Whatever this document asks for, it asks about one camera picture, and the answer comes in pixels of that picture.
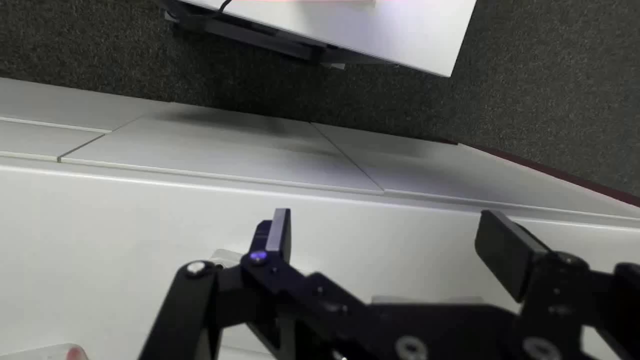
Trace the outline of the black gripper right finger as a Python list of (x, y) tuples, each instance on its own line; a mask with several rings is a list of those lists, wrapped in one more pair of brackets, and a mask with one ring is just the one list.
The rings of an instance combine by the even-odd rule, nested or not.
[(610, 275), (592, 271), (580, 257), (553, 250), (503, 213), (485, 210), (474, 240), (480, 260), (540, 323), (566, 321), (609, 335), (640, 330), (639, 269), (621, 263)]

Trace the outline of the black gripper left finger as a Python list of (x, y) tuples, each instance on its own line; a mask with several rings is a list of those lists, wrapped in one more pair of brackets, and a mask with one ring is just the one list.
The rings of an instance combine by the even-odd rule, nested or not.
[(364, 304), (320, 273), (302, 275), (291, 265), (293, 213), (277, 208), (258, 225), (242, 271), (281, 318), (301, 321), (325, 335), (364, 328)]

